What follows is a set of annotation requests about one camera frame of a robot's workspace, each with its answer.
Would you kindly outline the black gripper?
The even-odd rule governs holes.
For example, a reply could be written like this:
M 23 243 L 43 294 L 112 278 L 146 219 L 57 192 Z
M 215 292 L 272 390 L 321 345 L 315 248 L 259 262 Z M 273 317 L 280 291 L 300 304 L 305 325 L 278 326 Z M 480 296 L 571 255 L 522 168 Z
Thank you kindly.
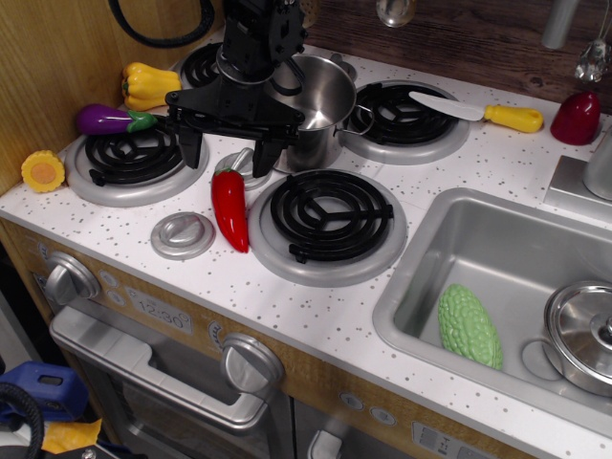
M 302 112 L 267 94 L 263 83 L 240 84 L 226 76 L 195 89 L 169 92 L 165 102 L 168 122 L 179 131 L 186 166 L 199 166 L 203 134 L 254 140 L 254 178 L 271 172 L 284 141 L 294 140 L 304 122 Z

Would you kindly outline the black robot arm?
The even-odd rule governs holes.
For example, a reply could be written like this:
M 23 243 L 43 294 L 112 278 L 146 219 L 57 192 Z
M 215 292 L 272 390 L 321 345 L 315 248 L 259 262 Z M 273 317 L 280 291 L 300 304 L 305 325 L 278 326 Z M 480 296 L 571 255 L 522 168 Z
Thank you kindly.
M 168 123 L 185 164 L 200 163 L 205 133 L 255 142 L 252 175 L 270 172 L 281 152 L 298 140 L 304 115 L 266 92 L 274 71 L 304 51 L 306 31 L 297 1 L 232 1 L 226 8 L 219 76 L 195 89 L 165 96 Z

